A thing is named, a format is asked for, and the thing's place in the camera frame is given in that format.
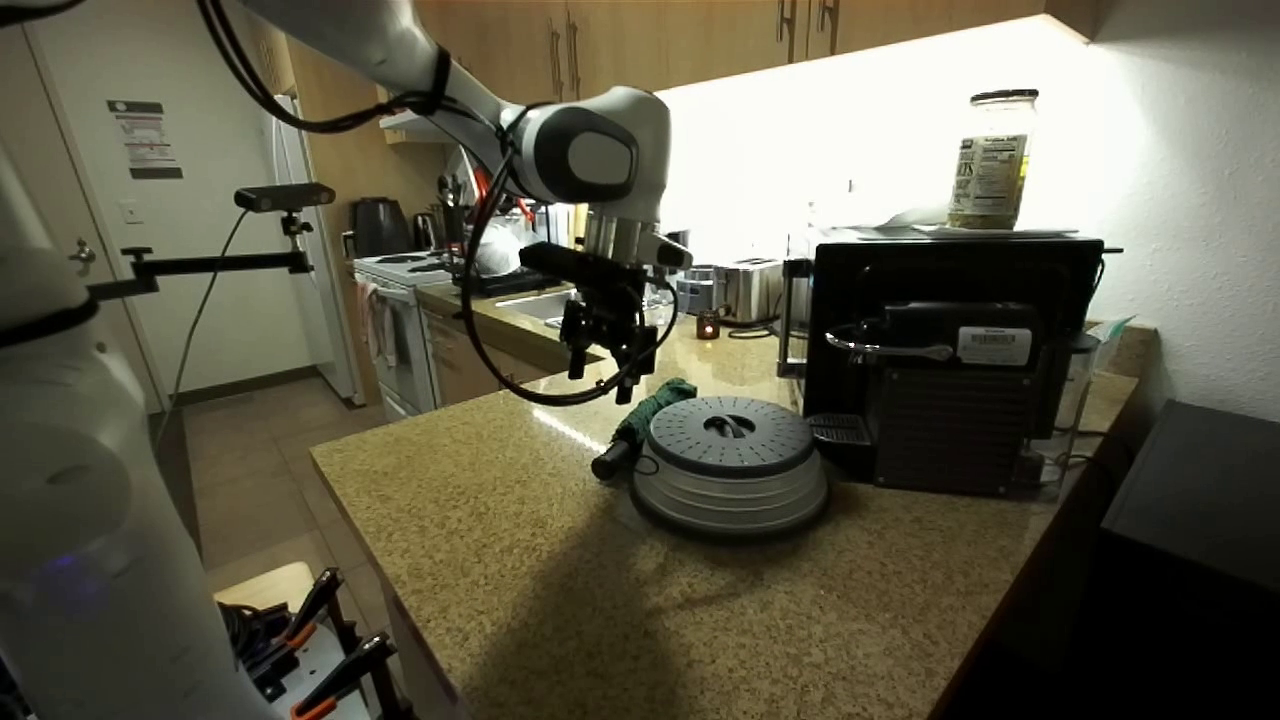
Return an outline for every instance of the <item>espresso machine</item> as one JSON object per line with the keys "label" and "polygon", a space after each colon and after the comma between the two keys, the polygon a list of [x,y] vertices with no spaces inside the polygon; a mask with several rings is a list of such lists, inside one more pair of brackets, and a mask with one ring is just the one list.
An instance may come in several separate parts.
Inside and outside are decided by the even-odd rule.
{"label": "espresso machine", "polygon": [[1101,241],[912,234],[812,255],[806,420],[852,481],[1030,497]]}

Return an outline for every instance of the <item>speckled countertop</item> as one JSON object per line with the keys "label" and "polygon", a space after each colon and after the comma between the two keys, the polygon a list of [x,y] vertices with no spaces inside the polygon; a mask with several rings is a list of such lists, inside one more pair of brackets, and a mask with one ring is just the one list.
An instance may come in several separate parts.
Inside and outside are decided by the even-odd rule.
{"label": "speckled countertop", "polygon": [[[647,387],[791,402],[771,369],[684,324]],[[472,714],[929,714],[1057,513],[839,485],[802,538],[689,542],[590,471],[625,412],[496,393],[313,452]]]}

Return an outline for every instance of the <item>pot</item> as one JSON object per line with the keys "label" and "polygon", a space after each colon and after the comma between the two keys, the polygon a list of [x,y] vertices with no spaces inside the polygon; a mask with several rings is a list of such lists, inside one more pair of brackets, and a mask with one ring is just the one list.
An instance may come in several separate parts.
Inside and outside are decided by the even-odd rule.
{"label": "pot", "polygon": [[747,255],[717,262],[714,308],[721,324],[770,324],[779,315],[786,273],[777,261]]}

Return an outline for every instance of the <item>bottle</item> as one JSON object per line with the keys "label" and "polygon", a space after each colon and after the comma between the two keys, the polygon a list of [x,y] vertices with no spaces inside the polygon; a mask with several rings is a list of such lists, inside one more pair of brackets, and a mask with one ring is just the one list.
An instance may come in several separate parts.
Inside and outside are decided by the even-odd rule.
{"label": "bottle", "polygon": [[1038,86],[977,91],[962,139],[952,228],[1012,228],[1025,202],[1030,137],[1038,125]]}

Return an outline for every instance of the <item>backsplash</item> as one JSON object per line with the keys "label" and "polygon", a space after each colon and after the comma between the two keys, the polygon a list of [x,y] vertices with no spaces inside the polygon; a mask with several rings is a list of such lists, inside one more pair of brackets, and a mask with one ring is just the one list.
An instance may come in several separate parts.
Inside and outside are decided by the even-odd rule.
{"label": "backsplash", "polygon": [[1018,21],[669,86],[666,228],[689,228],[698,261],[717,262],[806,255],[825,228],[947,208],[970,96],[1034,84],[1049,116],[1080,49],[1053,21]]}

